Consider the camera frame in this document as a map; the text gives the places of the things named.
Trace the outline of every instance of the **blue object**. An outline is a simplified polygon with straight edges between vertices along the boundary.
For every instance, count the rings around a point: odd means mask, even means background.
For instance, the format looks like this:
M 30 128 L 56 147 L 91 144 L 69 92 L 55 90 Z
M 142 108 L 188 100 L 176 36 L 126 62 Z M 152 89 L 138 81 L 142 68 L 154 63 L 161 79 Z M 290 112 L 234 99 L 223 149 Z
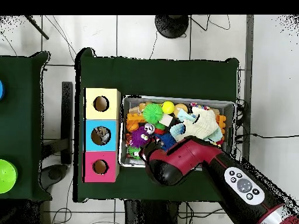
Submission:
M 4 85 L 0 81 L 0 100 L 2 100 L 3 97 L 4 97 Z
M 178 119 L 180 120 L 180 122 L 184 122 L 184 120 L 190 120 L 191 122 L 194 122 L 196 120 L 196 117 L 192 117 L 183 109 L 180 109 L 178 113 Z
M 184 124 L 181 123 L 181 124 L 176 124 L 176 125 L 171 126 L 169 132 L 171 133 L 171 135 L 173 137 L 176 137 L 180 134 L 183 134 L 184 130 L 185 130 Z
M 161 139 L 161 141 L 163 142 L 162 149 L 165 151 L 176 144 L 175 139 L 170 133 L 165 133 L 164 135 L 155 134 L 155 136 Z
M 211 135 L 204 138 L 204 140 L 208 142 L 210 142 L 210 140 L 212 140 L 212 142 L 218 142 L 221 140 L 221 138 L 222 138 L 222 132 L 220 127 L 218 127 Z
M 86 151 L 116 151 L 116 120 L 86 120 Z M 105 145 L 97 145 L 91 139 L 91 132 L 96 127 L 110 130 L 110 141 Z

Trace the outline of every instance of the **green spiky ball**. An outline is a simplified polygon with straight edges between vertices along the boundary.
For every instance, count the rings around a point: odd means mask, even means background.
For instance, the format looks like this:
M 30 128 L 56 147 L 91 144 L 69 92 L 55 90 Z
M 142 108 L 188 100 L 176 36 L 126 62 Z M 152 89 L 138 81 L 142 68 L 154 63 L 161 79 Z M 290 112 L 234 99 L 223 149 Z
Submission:
M 143 117 L 146 122 L 156 124 L 163 117 L 162 107 L 154 103 L 147 105 L 143 111 Z
M 155 124 L 155 128 L 160 129 L 160 130 L 165 130 L 165 127 L 166 127 L 165 125 L 163 125 L 159 122 Z

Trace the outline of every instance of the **pink cube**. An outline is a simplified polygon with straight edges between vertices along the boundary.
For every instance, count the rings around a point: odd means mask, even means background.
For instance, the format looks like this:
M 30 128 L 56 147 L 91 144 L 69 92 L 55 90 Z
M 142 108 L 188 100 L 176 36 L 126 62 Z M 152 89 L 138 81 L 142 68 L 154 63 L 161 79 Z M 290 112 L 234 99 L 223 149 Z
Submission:
M 85 152 L 85 178 L 83 182 L 110 182 L 116 181 L 119 173 L 117 152 L 90 151 Z

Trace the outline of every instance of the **dark green tablecloth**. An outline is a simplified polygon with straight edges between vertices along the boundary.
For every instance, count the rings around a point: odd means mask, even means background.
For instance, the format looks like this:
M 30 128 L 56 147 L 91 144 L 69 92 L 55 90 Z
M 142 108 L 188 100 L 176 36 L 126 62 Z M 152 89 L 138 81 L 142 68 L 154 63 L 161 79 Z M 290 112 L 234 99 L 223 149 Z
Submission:
M 160 187 L 151 182 L 143 168 L 121 167 L 115 183 L 83 183 L 83 88 L 116 88 L 122 96 L 165 96 L 235 102 L 238 60 L 169 61 L 94 56 L 90 48 L 84 48 L 76 57 L 75 153 L 79 156 L 74 157 L 74 200 L 130 198 L 219 201 L 210 180 L 202 172 L 191 173 L 181 185 Z
M 41 69 L 49 53 L 31 57 L 0 57 L 0 159 L 18 170 L 15 186 L 1 198 L 49 200 L 39 185 L 41 160 Z

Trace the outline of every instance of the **yellow ball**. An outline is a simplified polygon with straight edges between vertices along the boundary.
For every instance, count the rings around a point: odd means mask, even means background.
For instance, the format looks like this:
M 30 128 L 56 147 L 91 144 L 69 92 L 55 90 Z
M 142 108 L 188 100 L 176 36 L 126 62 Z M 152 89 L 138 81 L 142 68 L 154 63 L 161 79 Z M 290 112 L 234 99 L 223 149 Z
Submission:
M 175 110 L 175 105 L 171 101 L 166 101 L 162 104 L 162 110 L 165 114 L 171 114 Z

